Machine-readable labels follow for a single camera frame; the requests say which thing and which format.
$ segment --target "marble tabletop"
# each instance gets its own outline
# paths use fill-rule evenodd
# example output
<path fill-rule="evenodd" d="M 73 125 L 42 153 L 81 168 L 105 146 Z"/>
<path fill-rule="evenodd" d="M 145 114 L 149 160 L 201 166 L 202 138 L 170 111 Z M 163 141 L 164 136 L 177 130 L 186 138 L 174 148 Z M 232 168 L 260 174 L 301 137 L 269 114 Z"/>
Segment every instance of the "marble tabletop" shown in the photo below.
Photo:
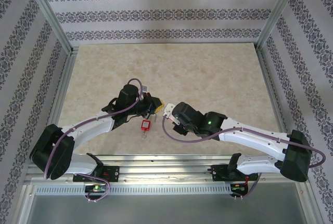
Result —
<path fill-rule="evenodd" d="M 247 44 L 124 44 L 80 46 L 59 126 L 82 121 L 117 97 L 136 77 L 164 103 L 184 101 L 206 113 L 223 113 L 244 124 L 278 131 L 254 45 Z M 241 145 L 208 140 L 183 144 L 165 136 L 162 112 L 151 119 L 142 138 L 142 118 L 79 146 L 75 153 L 94 154 L 225 154 L 259 151 Z M 186 137 L 166 129 L 177 138 Z"/>

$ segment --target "yellow object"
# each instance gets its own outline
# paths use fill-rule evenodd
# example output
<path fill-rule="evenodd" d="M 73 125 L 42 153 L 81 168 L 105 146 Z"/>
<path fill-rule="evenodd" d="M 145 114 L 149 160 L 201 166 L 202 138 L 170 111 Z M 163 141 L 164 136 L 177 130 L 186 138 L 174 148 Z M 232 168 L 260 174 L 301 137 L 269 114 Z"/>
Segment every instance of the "yellow object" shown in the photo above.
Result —
<path fill-rule="evenodd" d="M 163 103 L 163 101 L 160 99 L 160 101 L 161 101 L 161 106 L 158 106 L 157 108 L 156 108 L 156 110 L 155 110 L 155 113 L 157 113 L 157 112 L 159 112 L 163 107 L 164 107 L 164 103 Z"/>

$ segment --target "black clamp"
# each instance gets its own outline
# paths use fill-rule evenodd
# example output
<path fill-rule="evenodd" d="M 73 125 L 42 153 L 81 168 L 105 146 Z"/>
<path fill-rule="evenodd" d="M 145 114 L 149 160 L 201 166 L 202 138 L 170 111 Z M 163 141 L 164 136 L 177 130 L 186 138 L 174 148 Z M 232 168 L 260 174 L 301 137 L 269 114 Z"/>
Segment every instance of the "black clamp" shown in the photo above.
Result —
<path fill-rule="evenodd" d="M 237 170 L 237 161 L 241 156 L 240 153 L 233 154 L 229 164 L 216 164 L 210 166 L 207 170 L 211 172 L 213 181 L 256 181 L 257 173 L 245 175 Z"/>
<path fill-rule="evenodd" d="M 96 156 L 87 153 L 92 159 L 94 159 L 97 163 L 96 168 L 91 173 L 92 176 L 99 177 L 102 179 L 107 180 L 108 182 L 118 182 L 119 179 L 119 166 L 104 166 L 100 159 Z M 93 181 L 100 183 L 99 180 L 90 179 L 80 175 L 73 176 L 73 182 L 86 182 L 86 181 Z"/>

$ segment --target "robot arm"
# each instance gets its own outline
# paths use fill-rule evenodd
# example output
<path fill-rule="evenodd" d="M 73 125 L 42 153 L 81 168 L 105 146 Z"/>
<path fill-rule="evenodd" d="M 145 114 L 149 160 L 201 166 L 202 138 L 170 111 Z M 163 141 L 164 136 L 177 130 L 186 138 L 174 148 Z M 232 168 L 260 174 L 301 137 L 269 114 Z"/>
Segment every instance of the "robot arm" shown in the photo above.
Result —
<path fill-rule="evenodd" d="M 179 134 L 192 132 L 206 140 L 212 138 L 233 142 L 266 153 L 234 154 L 229 165 L 222 166 L 219 172 L 214 171 L 224 180 L 242 180 L 253 173 L 281 173 L 299 182 L 308 179 L 312 151 L 300 131 L 293 130 L 291 135 L 274 133 L 242 124 L 216 112 L 202 114 L 184 102 L 176 106 L 169 103 L 164 109 L 164 117 L 172 120 L 173 129 Z"/>
<path fill-rule="evenodd" d="M 30 160 L 44 173 L 47 171 L 46 178 L 52 180 L 65 173 L 100 177 L 103 163 L 92 154 L 73 154 L 73 150 L 99 134 L 112 131 L 128 122 L 128 116 L 148 119 L 163 107 L 162 101 L 152 97 L 150 93 L 140 95 L 136 86 L 127 84 L 117 98 L 112 99 L 101 112 L 88 120 L 62 128 L 54 124 L 47 126 L 33 148 Z"/>

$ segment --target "aluminum frame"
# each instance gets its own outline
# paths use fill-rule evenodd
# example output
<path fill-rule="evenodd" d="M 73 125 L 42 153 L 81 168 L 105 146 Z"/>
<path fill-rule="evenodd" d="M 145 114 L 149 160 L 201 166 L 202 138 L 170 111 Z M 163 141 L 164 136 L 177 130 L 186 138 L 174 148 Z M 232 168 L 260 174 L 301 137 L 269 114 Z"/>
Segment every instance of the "aluminum frame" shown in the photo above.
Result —
<path fill-rule="evenodd" d="M 269 34 L 271 33 L 275 23 L 285 9 L 288 1 L 289 0 L 277 0 L 272 13 L 270 14 L 264 28 L 262 29 L 257 41 L 255 42 L 255 47 L 257 50 L 260 50 L 264 46 Z"/>
<path fill-rule="evenodd" d="M 65 67 L 63 69 L 63 73 L 59 82 L 59 88 L 54 101 L 54 106 L 51 109 L 51 114 L 47 125 L 58 124 L 63 102 L 65 101 L 69 81 L 73 72 L 75 60 L 76 54 L 68 54 Z"/>
<path fill-rule="evenodd" d="M 179 188 L 223 184 L 228 187 L 229 185 L 227 182 L 214 182 L 212 175 L 207 171 L 207 168 L 212 164 L 228 164 L 231 158 L 229 155 L 101 155 L 98 158 L 105 165 L 120 166 L 119 182 L 111 185 L 117 185 L 122 189 L 137 185 L 174 185 Z M 24 180 L 19 200 L 20 205 L 17 207 L 13 223 L 27 223 L 38 186 L 70 188 L 92 185 L 91 182 L 73 182 L 72 177 L 73 175 L 65 174 L 57 180 L 45 181 L 43 172 L 34 164 L 31 164 Z M 264 174 L 259 184 L 276 182 L 295 183 L 280 174 Z M 323 223 L 310 183 L 296 182 L 295 184 L 307 222 L 311 224 Z"/>
<path fill-rule="evenodd" d="M 39 7 L 41 8 L 45 18 L 50 23 L 53 31 L 57 35 L 60 40 L 62 46 L 65 48 L 66 54 L 70 54 L 72 52 L 72 45 L 69 42 L 65 31 L 62 29 L 59 20 L 57 19 L 55 13 L 53 12 L 49 2 L 47 0 L 36 0 Z"/>
<path fill-rule="evenodd" d="M 268 77 L 267 70 L 264 67 L 263 57 L 261 55 L 260 50 L 257 49 L 256 52 L 257 52 L 257 57 L 258 57 L 259 65 L 260 65 L 260 68 L 261 68 L 261 72 L 262 72 L 262 75 L 264 77 L 264 81 L 265 81 L 265 84 L 266 84 L 268 96 L 270 97 L 273 113 L 274 113 L 275 120 L 276 120 L 276 123 L 277 123 L 277 127 L 279 129 L 279 132 L 286 133 L 286 130 L 285 130 L 285 127 L 284 127 L 284 124 L 283 124 L 283 120 L 282 120 L 282 117 L 281 117 L 280 112 L 279 112 L 279 107 L 278 107 L 278 104 L 277 104 L 276 99 L 275 99 L 273 85 L 270 83 L 270 79 Z"/>

